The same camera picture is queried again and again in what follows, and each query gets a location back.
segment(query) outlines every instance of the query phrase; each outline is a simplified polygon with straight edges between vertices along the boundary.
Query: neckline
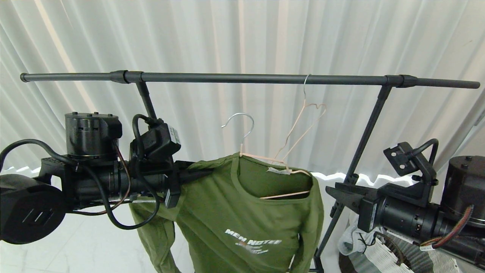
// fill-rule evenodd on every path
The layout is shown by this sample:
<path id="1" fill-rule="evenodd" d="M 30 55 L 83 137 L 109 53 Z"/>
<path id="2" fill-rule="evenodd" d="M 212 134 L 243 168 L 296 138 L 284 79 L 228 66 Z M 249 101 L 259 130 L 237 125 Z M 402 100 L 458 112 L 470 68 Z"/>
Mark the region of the neckline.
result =
<path id="1" fill-rule="evenodd" d="M 273 167 L 275 169 L 281 169 L 281 166 L 272 165 L 272 164 L 269 164 L 269 163 L 266 163 L 266 162 L 263 162 L 263 161 L 259 161 L 257 159 L 254 159 L 252 157 L 248 157 L 248 156 L 245 156 L 245 155 L 240 157 L 239 153 L 234 154 L 234 158 L 232 159 L 232 165 L 231 165 L 231 180 L 232 180 L 232 183 L 234 184 L 234 187 L 239 192 L 239 194 L 242 195 L 243 197 L 249 199 L 250 201 L 256 202 L 256 203 L 261 203 L 261 204 L 267 204 L 267 205 L 270 205 L 270 204 L 274 204 L 274 205 L 297 204 L 297 203 L 306 202 L 307 200 L 310 199 L 311 195 L 313 195 L 313 192 L 314 192 L 313 189 L 315 187 L 316 178 L 312 175 L 311 176 L 312 185 L 311 185 L 310 193 L 305 198 L 272 200 L 272 199 L 261 199 L 259 197 L 256 197 L 256 196 L 250 194 L 249 192 L 247 192 L 242 187 L 241 182 L 239 181 L 238 170 L 239 170 L 239 162 L 240 162 L 241 159 L 251 161 L 253 163 L 256 163 L 256 164 L 264 166 L 264 167 Z"/>

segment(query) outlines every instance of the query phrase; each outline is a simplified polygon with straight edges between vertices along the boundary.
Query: shirt sleeve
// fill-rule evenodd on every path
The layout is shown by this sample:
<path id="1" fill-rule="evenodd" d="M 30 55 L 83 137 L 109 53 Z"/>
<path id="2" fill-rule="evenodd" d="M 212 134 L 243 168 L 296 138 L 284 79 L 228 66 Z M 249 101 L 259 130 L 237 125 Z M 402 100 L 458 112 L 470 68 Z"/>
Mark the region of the shirt sleeve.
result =
<path id="1" fill-rule="evenodd" d="M 155 204 L 137 203 L 130 204 L 129 207 L 135 223 L 141 223 L 151 215 Z M 167 218 L 170 218 L 170 213 L 161 204 L 157 215 L 146 225 L 139 227 L 137 232 L 158 273 L 180 273 L 170 252 L 175 241 L 174 222 Z"/>
<path id="2" fill-rule="evenodd" d="M 300 232 L 300 247 L 291 263 L 290 273 L 308 273 L 313 255 L 320 242 L 323 226 L 323 202 L 320 191 L 316 190 L 309 213 Z"/>

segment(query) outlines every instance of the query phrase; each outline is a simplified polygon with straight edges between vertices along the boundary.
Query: white curtain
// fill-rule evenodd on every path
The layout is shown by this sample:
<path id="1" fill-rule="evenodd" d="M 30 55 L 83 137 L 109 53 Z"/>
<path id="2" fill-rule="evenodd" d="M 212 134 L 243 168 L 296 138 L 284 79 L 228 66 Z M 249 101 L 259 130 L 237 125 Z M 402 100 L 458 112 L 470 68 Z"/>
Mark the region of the white curtain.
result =
<path id="1" fill-rule="evenodd" d="M 0 148 L 37 138 L 65 153 L 64 114 L 98 111 L 120 117 L 127 156 L 131 117 L 145 114 L 134 85 L 23 83 L 22 72 L 411 74 L 485 83 L 484 14 L 482 0 L 1 1 Z M 178 129 L 182 149 L 175 158 L 191 161 L 239 149 L 249 121 L 236 118 L 220 128 L 236 112 L 256 121 L 245 150 L 274 156 L 303 102 L 301 85 L 148 87 L 157 115 Z M 346 172 L 378 90 L 306 86 L 307 101 L 325 103 L 327 111 L 288 163 L 324 174 Z M 481 92 L 394 89 L 356 172 L 371 179 L 397 176 L 382 150 L 401 141 L 417 147 L 435 137 L 445 147 Z M 285 151 L 320 113 L 304 112 Z M 33 170 L 46 156 L 38 147 L 20 147 L 5 168 Z"/>

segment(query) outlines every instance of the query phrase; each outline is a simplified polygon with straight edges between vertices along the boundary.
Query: white cloth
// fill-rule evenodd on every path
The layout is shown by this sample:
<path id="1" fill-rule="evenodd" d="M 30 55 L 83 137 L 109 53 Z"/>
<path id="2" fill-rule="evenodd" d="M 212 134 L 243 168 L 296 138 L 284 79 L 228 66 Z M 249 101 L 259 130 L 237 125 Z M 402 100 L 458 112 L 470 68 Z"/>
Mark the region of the white cloth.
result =
<path id="1" fill-rule="evenodd" d="M 362 242 L 361 239 L 364 239 L 367 245 L 372 243 L 374 239 L 374 233 L 376 231 L 383 232 L 381 227 L 377 227 L 373 229 L 371 232 L 367 233 L 359 228 L 357 228 L 359 217 L 356 215 L 354 220 L 350 222 L 350 226 L 342 234 L 342 237 L 339 239 L 339 243 L 337 247 L 345 256 L 350 255 L 354 252 L 364 252 L 366 246 Z"/>

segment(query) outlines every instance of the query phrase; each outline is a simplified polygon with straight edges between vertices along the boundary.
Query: hanger bar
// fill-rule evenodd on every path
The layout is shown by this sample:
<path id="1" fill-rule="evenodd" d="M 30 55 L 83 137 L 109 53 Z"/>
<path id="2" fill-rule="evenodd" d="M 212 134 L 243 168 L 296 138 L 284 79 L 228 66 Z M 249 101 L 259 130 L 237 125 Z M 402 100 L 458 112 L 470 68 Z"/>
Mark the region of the hanger bar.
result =
<path id="1" fill-rule="evenodd" d="M 177 82 L 177 83 L 239 83 L 239 84 L 302 84 L 307 85 L 387 85 L 393 87 L 436 86 L 471 88 L 479 82 L 424 79 L 408 75 L 336 76 L 336 75 L 283 75 L 283 74 L 204 74 L 204 73 L 151 73 L 119 70 L 110 73 L 43 73 L 20 75 L 24 82 L 36 81 L 113 81 L 117 83 Z"/>

